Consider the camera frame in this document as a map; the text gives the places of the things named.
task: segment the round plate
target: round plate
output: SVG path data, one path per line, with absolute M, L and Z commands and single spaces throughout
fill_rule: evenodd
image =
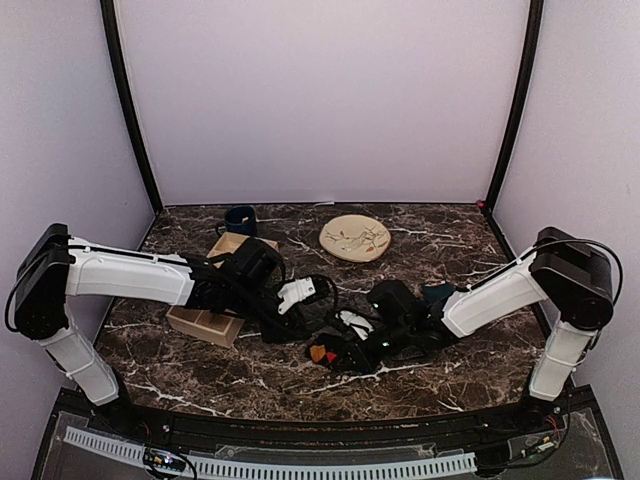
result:
M 320 232 L 320 245 L 331 255 L 349 262 L 372 262 L 391 244 L 391 234 L 379 221 L 364 215 L 343 215 Z

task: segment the wooden tray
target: wooden tray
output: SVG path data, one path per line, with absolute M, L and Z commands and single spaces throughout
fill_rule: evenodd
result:
M 211 249 L 208 257 L 222 253 L 233 253 L 247 238 L 249 237 L 246 235 L 225 232 Z M 278 249 L 277 242 L 261 240 L 276 250 Z M 227 348 L 233 345 L 244 324 L 244 320 L 240 318 L 211 313 L 206 310 L 187 310 L 182 307 L 171 307 L 167 312 L 167 319 L 169 324 L 179 332 Z

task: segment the marble tabletop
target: marble tabletop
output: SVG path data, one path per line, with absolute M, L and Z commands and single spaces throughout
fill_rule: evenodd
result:
M 206 254 L 226 207 L 169 207 L 142 250 Z M 366 309 L 364 294 L 397 278 L 419 294 L 423 283 L 473 283 L 506 258 L 473 205 L 260 205 L 259 236 L 279 243 L 288 274 L 331 276 L 342 305 Z M 318 235 L 330 219 L 362 214 L 392 234 L 378 260 L 332 257 Z M 529 309 L 517 311 L 431 357 L 407 351 L 374 374 L 333 373 L 313 364 L 305 344 L 267 345 L 245 323 L 230 349 L 171 328 L 168 306 L 118 299 L 96 346 L 123 376 L 133 400 L 168 410 L 287 421 L 399 419 L 476 410 L 518 400 L 544 337 Z

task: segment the dark blue mug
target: dark blue mug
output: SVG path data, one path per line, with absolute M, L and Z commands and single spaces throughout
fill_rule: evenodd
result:
M 248 205 L 232 207 L 224 214 L 224 221 L 216 224 L 216 233 L 219 237 L 222 236 L 220 233 L 222 227 L 227 232 L 255 237 L 258 234 L 256 211 Z

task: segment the black frame post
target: black frame post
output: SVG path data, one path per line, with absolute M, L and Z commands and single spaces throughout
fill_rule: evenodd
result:
M 502 146 L 498 154 L 498 161 L 493 172 L 491 185 L 484 200 L 484 208 L 491 213 L 496 206 L 500 190 L 507 174 L 513 147 L 518 136 L 520 121 L 522 120 L 522 112 L 527 100 L 527 92 L 529 91 L 529 82 L 531 80 L 531 72 L 533 71 L 533 62 L 536 56 L 536 47 L 538 46 L 538 35 L 540 34 L 540 25 L 542 23 L 542 9 L 544 0 L 531 0 L 529 4 L 529 19 L 527 21 L 527 31 L 524 37 L 524 47 L 522 49 L 522 58 L 520 60 L 520 70 L 518 71 L 518 79 L 516 80 L 516 88 L 513 94 L 513 102 L 511 103 L 511 111 L 507 120 L 507 128 L 502 139 Z
M 122 45 L 120 43 L 118 22 L 116 19 L 116 10 L 113 0 L 100 0 L 100 7 L 102 10 L 104 33 L 107 37 L 109 57 L 111 58 L 111 68 L 113 70 L 116 88 L 118 89 L 118 96 L 120 97 L 122 114 L 124 115 L 124 120 L 127 124 L 131 146 L 133 147 L 133 153 L 135 154 L 136 162 L 138 163 L 138 169 L 140 170 L 140 175 L 142 176 L 147 196 L 149 197 L 153 211 L 157 215 L 163 209 L 162 199 L 160 198 L 160 192 L 158 191 L 156 180 L 153 177 L 153 171 L 151 170 L 147 150 L 145 149 L 144 141 L 142 140 L 140 125 L 138 124 L 138 116 L 136 115 L 136 109 L 133 104 L 133 96 L 131 95 L 131 88 L 129 87 L 129 80 L 127 78 L 127 70 L 125 68 L 124 55 L 122 53 Z

